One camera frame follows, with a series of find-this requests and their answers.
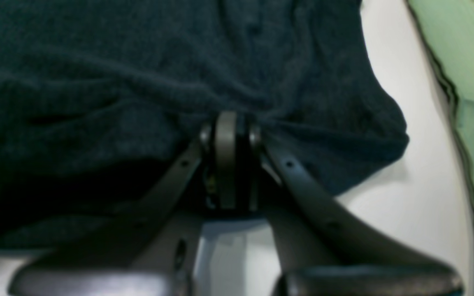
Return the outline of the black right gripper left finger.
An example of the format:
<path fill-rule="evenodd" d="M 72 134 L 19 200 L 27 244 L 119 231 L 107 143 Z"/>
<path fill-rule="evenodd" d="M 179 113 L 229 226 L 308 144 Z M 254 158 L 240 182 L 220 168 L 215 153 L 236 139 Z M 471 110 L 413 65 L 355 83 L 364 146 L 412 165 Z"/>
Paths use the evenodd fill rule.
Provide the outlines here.
<path fill-rule="evenodd" d="M 237 113 L 222 112 L 128 212 L 22 267 L 12 296 L 192 296 L 204 213 L 236 210 Z"/>

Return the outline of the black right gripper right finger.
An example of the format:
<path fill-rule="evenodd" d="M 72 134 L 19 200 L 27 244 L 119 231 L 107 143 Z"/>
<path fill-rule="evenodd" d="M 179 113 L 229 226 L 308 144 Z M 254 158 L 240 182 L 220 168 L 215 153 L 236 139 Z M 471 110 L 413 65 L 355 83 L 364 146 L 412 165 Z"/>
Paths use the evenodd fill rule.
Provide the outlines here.
<path fill-rule="evenodd" d="M 447 264 L 367 225 L 339 204 L 273 135 L 239 134 L 241 205 L 268 221 L 281 266 L 274 296 L 460 296 Z"/>

